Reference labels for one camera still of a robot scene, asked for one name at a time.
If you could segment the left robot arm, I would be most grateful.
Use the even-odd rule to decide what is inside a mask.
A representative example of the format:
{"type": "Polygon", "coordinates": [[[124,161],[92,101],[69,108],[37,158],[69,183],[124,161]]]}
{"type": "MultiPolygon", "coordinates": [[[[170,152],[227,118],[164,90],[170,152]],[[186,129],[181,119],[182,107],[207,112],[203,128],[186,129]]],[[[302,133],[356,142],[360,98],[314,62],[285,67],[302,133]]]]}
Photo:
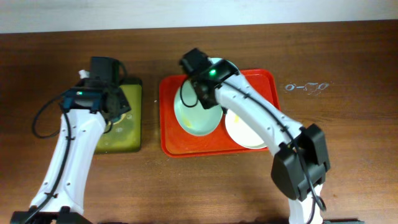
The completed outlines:
{"type": "Polygon", "coordinates": [[[88,223],[84,194],[96,146],[108,123],[131,109],[120,87],[72,87],[56,100],[62,115],[52,160],[29,209],[15,211],[11,223],[88,223]]]}

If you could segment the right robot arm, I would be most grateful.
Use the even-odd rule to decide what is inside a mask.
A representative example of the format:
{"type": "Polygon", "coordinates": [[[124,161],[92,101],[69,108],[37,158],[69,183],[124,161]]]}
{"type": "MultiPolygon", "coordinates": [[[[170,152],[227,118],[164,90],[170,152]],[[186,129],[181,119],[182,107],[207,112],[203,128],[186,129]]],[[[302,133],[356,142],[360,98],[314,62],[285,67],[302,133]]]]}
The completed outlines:
{"type": "Polygon", "coordinates": [[[264,141],[273,156],[272,180],[289,200],[289,223],[323,223],[320,192],[331,168],[324,132],[283,114],[227,60],[204,58],[181,66],[206,109],[231,110],[264,141]]]}

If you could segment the light green plate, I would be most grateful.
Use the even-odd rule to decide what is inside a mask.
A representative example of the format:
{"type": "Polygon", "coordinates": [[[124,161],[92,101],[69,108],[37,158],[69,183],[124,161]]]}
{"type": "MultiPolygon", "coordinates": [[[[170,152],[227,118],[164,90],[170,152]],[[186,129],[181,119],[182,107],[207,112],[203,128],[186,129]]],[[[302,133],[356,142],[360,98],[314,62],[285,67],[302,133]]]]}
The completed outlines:
{"type": "Polygon", "coordinates": [[[194,136],[211,134],[221,122],[223,110],[220,105],[204,109],[190,82],[183,82],[174,97],[174,114],[181,128],[194,136]]]}

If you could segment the green and yellow sponge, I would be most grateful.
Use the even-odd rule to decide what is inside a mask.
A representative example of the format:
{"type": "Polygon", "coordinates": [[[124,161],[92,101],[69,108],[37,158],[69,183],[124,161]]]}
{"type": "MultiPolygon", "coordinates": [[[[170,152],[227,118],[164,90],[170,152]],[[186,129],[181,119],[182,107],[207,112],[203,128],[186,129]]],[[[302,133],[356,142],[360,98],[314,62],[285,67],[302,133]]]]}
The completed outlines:
{"type": "Polygon", "coordinates": [[[126,117],[126,114],[123,113],[122,115],[115,117],[111,120],[108,121],[108,124],[118,124],[120,123],[124,118],[126,117]]]}

